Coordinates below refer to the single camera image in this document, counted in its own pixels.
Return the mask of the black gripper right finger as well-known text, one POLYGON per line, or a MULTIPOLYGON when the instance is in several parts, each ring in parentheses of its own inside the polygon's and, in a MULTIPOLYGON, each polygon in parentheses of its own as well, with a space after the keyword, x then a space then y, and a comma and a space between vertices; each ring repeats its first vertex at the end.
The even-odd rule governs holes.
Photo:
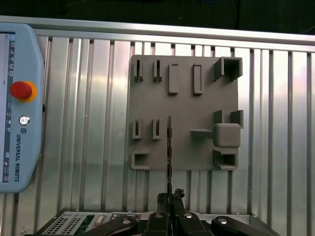
POLYGON ((196 213, 185 210, 182 198, 183 189, 172 193, 172 210, 175 217, 175 235, 177 236, 269 236, 270 233, 252 227, 229 216, 220 215, 208 223, 196 213))

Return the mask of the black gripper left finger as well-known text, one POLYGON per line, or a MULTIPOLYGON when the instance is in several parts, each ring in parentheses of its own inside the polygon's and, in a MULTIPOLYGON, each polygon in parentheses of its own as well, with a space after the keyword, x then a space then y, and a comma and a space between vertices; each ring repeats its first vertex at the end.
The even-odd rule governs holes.
POLYGON ((145 212, 147 219, 118 216, 86 232, 87 236, 169 236, 168 195, 159 193, 156 212, 145 212))

